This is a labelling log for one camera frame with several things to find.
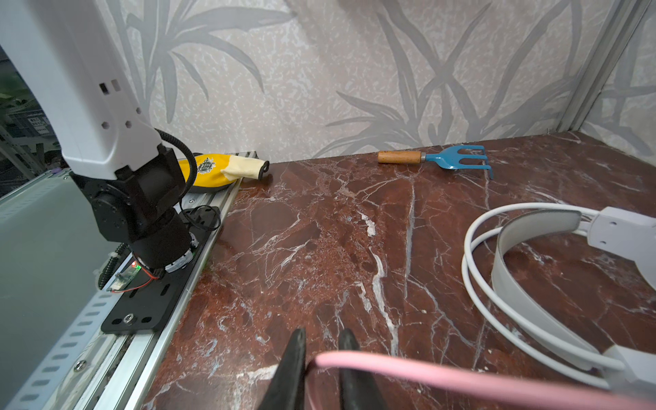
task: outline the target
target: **wallpaper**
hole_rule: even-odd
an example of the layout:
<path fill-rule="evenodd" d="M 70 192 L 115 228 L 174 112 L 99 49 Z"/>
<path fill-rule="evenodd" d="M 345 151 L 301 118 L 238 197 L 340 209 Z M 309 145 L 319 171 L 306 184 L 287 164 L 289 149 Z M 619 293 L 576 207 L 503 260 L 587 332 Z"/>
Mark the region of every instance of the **wallpaper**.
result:
<path fill-rule="evenodd" d="M 640 24 L 581 131 L 656 165 L 656 2 Z"/>
<path fill-rule="evenodd" d="M 96 0 L 154 126 L 273 162 L 554 129 L 613 0 Z"/>

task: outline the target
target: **bolt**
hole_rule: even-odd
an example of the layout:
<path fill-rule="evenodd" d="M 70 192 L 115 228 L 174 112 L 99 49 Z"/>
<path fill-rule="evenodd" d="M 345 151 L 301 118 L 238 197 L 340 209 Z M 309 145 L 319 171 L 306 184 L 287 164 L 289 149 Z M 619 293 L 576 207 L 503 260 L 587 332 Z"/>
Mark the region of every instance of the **bolt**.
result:
<path fill-rule="evenodd" d="M 125 315 L 123 318 L 123 321 L 125 322 L 126 325 L 131 325 L 134 323 L 134 320 L 136 319 L 136 316 L 134 316 L 132 313 L 128 313 Z"/>
<path fill-rule="evenodd" d="M 77 372 L 80 372 L 80 371 L 82 371 L 86 368 L 87 368 L 87 361 L 86 360 L 80 360 L 73 366 L 73 371 L 77 373 Z"/>

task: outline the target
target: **pink cable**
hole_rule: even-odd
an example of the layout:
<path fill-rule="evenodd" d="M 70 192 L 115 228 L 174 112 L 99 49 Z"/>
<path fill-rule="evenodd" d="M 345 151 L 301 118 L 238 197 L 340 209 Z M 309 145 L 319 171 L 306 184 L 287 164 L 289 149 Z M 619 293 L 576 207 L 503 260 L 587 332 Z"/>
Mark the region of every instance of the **pink cable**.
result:
<path fill-rule="evenodd" d="M 318 354 L 308 365 L 307 393 L 314 410 L 321 410 L 315 391 L 314 368 L 345 367 L 397 377 L 429 386 L 540 409 L 654 410 L 656 403 L 551 382 L 474 373 L 424 361 L 393 358 L 384 354 L 340 351 Z"/>

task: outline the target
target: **white headphones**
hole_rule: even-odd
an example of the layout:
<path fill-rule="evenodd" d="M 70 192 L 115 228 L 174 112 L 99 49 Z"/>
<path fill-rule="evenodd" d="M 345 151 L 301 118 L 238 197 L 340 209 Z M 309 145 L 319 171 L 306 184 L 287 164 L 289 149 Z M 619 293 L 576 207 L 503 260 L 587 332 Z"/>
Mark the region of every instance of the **white headphones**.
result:
<path fill-rule="evenodd" d="M 505 226 L 474 239 L 474 232 L 486 220 L 521 209 L 537 211 L 518 216 Z M 656 218 L 612 207 L 595 211 L 556 203 L 517 203 L 486 212 L 467 230 L 462 258 L 462 278 L 467 293 L 496 330 L 542 364 L 591 386 L 656 400 L 656 355 L 617 345 L 599 353 L 537 304 L 508 271 L 503 256 L 513 246 L 534 237 L 569 232 L 587 237 L 588 244 L 593 247 L 633 260 L 646 281 L 656 289 Z M 472 251 L 495 235 L 499 237 L 492 268 L 492 289 L 476 267 Z M 476 295 L 470 272 L 494 304 L 537 342 L 572 366 L 536 350 L 502 325 Z M 592 368 L 599 369 L 603 377 L 584 372 Z"/>

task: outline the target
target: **black mounting plate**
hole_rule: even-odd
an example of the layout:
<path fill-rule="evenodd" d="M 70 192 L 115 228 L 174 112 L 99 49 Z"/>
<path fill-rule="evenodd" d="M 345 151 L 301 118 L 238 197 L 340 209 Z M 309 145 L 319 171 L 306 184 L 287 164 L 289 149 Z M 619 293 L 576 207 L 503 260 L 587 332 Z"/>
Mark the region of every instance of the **black mounting plate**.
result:
<path fill-rule="evenodd" d="M 216 214 L 208 207 L 197 209 L 190 214 L 190 217 L 198 224 L 216 225 Z M 193 259 L 185 267 L 171 274 L 165 274 L 163 278 L 150 282 L 148 286 L 123 293 L 105 321 L 102 322 L 100 326 L 102 332 L 128 335 L 156 332 L 166 326 L 210 236 L 210 232 L 195 226 L 191 226 L 190 232 L 196 236 L 199 242 L 198 247 L 194 250 Z M 148 275 L 141 270 L 128 286 L 138 286 L 147 281 Z M 131 325 L 123 321 L 127 314 L 136 316 Z"/>

